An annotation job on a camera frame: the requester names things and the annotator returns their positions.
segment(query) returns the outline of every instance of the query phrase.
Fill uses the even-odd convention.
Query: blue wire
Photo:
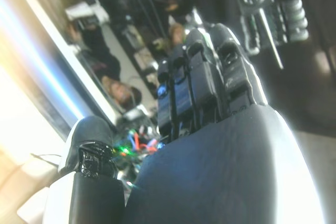
[[[131,144],[132,144],[132,146],[133,146],[133,149],[135,149],[135,142],[134,142],[134,140],[133,140],[131,134],[128,134],[128,139],[129,139],[129,141],[131,141]]]

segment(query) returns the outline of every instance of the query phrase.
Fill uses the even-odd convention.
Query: man
[[[89,50],[82,51],[82,56],[106,92],[119,106],[130,110],[141,103],[140,90],[120,81],[119,60],[110,53],[99,26],[89,26],[79,33],[73,25],[70,25],[69,34],[74,42],[82,40],[88,47]]]

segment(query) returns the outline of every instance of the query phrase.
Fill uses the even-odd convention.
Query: gray floor
[[[336,223],[336,139],[295,132],[320,196],[324,219]]]

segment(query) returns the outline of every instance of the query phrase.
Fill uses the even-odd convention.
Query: robotic arm
[[[92,117],[69,136],[45,224],[324,223],[301,151],[238,40],[221,24],[209,33],[191,31],[159,65],[166,145],[144,160],[126,208],[108,126]]]

